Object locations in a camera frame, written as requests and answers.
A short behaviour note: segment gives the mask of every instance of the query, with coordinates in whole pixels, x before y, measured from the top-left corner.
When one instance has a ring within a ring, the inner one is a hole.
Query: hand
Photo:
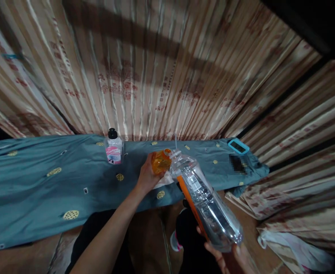
[[[159,175],[155,175],[152,171],[151,164],[152,153],[148,154],[146,162],[141,167],[140,177],[138,178],[138,182],[136,188],[144,194],[144,196],[149,193],[161,180],[161,178],[165,175],[165,173],[160,173]]]
[[[201,235],[202,232],[200,228],[197,226],[197,231]],[[213,248],[213,246],[210,243],[204,243],[204,247],[206,250],[208,250],[216,259],[217,264],[219,268],[221,269],[223,274],[229,274],[227,265],[228,265],[228,259],[225,256],[226,254],[222,254],[220,251]],[[238,263],[238,265],[241,267],[243,272],[245,274],[256,274],[254,271],[254,266],[252,264],[252,261],[250,260],[250,254],[248,253],[247,248],[245,247],[245,244],[242,243],[241,246],[233,245],[232,246],[232,253]]]

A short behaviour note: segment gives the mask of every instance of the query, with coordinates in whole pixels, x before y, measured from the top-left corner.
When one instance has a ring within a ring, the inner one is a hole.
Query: pink label
[[[107,147],[105,149],[108,162],[110,164],[121,164],[121,150],[117,147]]]

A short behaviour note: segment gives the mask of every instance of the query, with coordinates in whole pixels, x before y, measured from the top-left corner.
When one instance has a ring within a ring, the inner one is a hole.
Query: beige curtain
[[[73,134],[13,56],[0,32],[0,127],[16,138]]]
[[[335,61],[330,61],[242,141],[273,166],[334,136]]]
[[[241,205],[263,220],[335,188],[335,145],[286,166],[249,186]]]
[[[335,252],[335,188],[276,214],[258,230],[289,232],[321,249]]]
[[[0,12],[32,81],[83,134],[234,136],[238,113],[259,114],[320,58],[259,0],[0,0]]]

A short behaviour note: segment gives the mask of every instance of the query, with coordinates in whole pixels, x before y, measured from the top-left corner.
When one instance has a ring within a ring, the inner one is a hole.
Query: teal bedsheet
[[[122,165],[113,166],[106,161],[103,140],[69,135],[0,141],[0,249],[58,234],[82,225],[93,212],[117,208],[135,186],[147,154],[175,147],[173,141],[125,142],[128,154]],[[178,148],[198,160],[215,190],[267,176],[268,167],[251,152],[242,157],[247,175],[236,173],[227,140],[178,141]],[[175,183],[162,186],[144,198],[138,211],[182,198]]]

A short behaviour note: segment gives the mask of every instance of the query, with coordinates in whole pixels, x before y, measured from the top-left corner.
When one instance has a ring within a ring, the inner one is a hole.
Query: pink shoe
[[[179,252],[183,246],[179,244],[178,239],[176,238],[176,230],[171,234],[170,245],[173,251]]]

